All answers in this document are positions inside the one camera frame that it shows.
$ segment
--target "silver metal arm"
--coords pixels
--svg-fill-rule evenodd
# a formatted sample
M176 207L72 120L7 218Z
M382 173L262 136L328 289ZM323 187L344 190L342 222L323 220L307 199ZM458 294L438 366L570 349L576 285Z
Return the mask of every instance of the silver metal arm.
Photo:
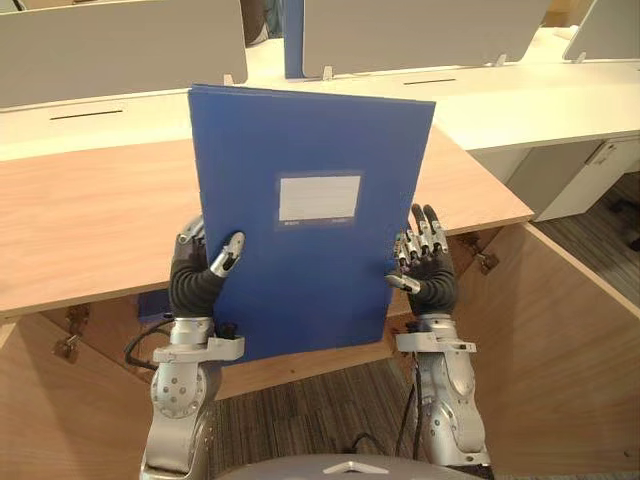
M421 332L396 336L398 350L417 352L429 461L434 465L487 465L482 418L475 404L473 343L458 338L447 314L421 315Z
M158 370L151 382L153 421L142 461L143 480L207 478L212 402L221 361L244 353L244 338L211 336L210 318L178 318L170 344L153 353Z

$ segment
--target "gray carpet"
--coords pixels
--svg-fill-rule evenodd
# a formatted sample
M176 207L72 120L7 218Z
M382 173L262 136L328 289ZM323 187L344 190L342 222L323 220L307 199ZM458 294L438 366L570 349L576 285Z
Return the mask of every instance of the gray carpet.
M393 360L380 360L216 402L213 474L274 457L339 453L360 432L393 454L409 387ZM407 426L401 455L411 455ZM359 453L375 454L367 440ZM421 458L426 458L424 445Z
M640 306L640 253L626 245L640 234L640 212L609 210L620 199L640 202L640 172L623 175L587 213L534 225Z

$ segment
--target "open cabinet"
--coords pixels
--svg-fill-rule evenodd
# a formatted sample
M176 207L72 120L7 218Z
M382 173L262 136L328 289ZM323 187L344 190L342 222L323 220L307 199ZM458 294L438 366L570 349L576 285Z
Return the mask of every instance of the open cabinet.
M478 346L476 396L495 472L640 470L640 310L531 225L479 233L499 259L486 275L450 245L464 272L455 318ZM0 324L0 478L137 478L148 384L110 358L136 331L135 319L124 323L130 305L92 307L76 364L51 354L66 336L55 315ZM407 308L395 297L389 324ZM219 396L391 354L382 341L234 365Z
M496 473L640 470L640 310L531 225L484 253L455 317Z
M0 478L138 478L149 386L83 343L75 364L52 355L65 336L40 314L0 322Z

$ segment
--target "cabinet hinge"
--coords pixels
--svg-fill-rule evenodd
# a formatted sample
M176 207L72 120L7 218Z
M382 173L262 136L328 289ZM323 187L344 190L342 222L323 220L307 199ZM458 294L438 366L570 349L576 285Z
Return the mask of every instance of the cabinet hinge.
M69 323L69 335L58 340L53 345L53 354L64 358L69 363L78 360L78 341L89 323L89 304L74 305L67 309L67 322Z
M460 240L464 246L466 246L472 253L473 258L478 260L480 264L480 272L483 275L488 275L499 263L500 259L493 253L484 253L478 242L480 236L477 233L465 233L460 235Z

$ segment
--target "metal bracket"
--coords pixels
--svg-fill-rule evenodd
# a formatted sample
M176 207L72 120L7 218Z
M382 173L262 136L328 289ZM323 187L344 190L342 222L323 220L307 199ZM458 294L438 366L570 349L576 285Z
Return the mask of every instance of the metal bracket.
M587 58L587 52L580 52L580 55L578 55L578 58L573 60L573 63L582 63L584 62L585 58Z
M325 65L322 70L322 80L331 80L333 79L333 67L331 65Z
M483 275L488 275L491 270L496 268L500 263L500 259L493 253L484 253L478 242L480 241L480 237L477 233L467 233L460 236L460 240L462 243L467 246L472 254L473 258L478 260L480 263L480 272Z
M401 333L396 335L399 352L476 352L476 344L462 340L437 339L433 332Z
M201 363L215 360L233 361L244 355L244 337L228 340L209 337L207 348L185 350L182 345L156 348L153 361L157 363Z
M67 321L69 322L69 336L58 340L53 345L55 356L65 359L69 363L78 360L78 341L82 338L84 329L89 323L89 304L74 305L67 309Z
M504 62L507 60L507 54L501 53L497 60L492 64L493 67L501 67L504 65Z

